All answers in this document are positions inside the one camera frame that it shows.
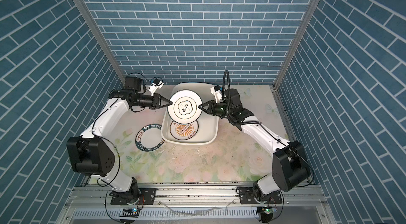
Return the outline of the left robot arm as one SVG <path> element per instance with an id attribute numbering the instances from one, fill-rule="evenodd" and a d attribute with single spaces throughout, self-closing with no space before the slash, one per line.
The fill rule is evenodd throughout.
<path id="1" fill-rule="evenodd" d="M 106 106 L 92 124 L 79 136 L 67 140 L 73 171 L 96 178 L 97 184 L 109 187 L 109 195 L 123 205 L 138 205 L 144 196 L 137 180 L 121 171 L 120 153 L 107 135 L 128 111 L 156 110 L 172 105 L 156 92 L 163 85 L 160 77 L 148 80 L 140 73 L 127 75 L 124 86 L 109 93 Z"/>

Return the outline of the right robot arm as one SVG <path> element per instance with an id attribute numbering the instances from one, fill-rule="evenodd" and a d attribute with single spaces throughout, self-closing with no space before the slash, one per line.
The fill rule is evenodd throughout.
<path id="1" fill-rule="evenodd" d="M 208 115 L 226 118 L 272 156 L 270 173 L 253 183 L 253 196 L 259 203 L 269 200 L 274 192 L 290 191 L 312 176 L 300 142 L 290 142 L 264 126 L 254 113 L 243 107 L 236 89 L 225 90 L 216 85 L 210 91 L 214 99 L 200 104 L 198 108 Z"/>

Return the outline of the orange sunburst plate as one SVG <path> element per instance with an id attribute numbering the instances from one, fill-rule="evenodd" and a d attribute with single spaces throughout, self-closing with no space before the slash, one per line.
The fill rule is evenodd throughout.
<path id="1" fill-rule="evenodd" d="M 190 124 L 179 124 L 173 121 L 170 124 L 170 134 L 176 140 L 189 140 L 197 134 L 198 130 L 198 121 L 194 121 Z"/>

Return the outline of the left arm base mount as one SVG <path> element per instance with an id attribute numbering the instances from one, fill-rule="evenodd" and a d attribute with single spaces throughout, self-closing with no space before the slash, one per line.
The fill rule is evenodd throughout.
<path id="1" fill-rule="evenodd" d="M 127 192 L 110 192 L 108 195 L 112 198 L 113 206 L 148 206 L 153 205 L 156 191 L 155 188 L 140 188 Z"/>

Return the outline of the green lettered rim plate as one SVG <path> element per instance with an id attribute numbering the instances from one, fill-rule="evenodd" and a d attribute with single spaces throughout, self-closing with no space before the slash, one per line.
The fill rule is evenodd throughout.
<path id="1" fill-rule="evenodd" d="M 149 124 L 139 130 L 135 138 L 136 147 L 143 152 L 159 149 L 165 140 L 161 136 L 160 124 Z"/>

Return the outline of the white plate thin dark rim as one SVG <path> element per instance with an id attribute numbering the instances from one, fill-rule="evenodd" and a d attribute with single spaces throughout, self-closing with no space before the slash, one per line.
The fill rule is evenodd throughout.
<path id="1" fill-rule="evenodd" d="M 168 107 L 169 117 L 178 124 L 191 124 L 202 114 L 199 109 L 202 99 L 194 91 L 178 91 L 171 96 L 170 101 L 172 105 Z"/>

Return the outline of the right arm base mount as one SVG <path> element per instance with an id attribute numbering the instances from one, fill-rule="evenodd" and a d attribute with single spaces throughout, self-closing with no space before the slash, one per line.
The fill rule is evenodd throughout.
<path id="1" fill-rule="evenodd" d="M 235 189 L 237 196 L 242 205 L 252 204 L 282 204 L 282 196 L 280 191 L 275 191 L 269 194 L 264 194 L 259 187 L 237 187 Z"/>

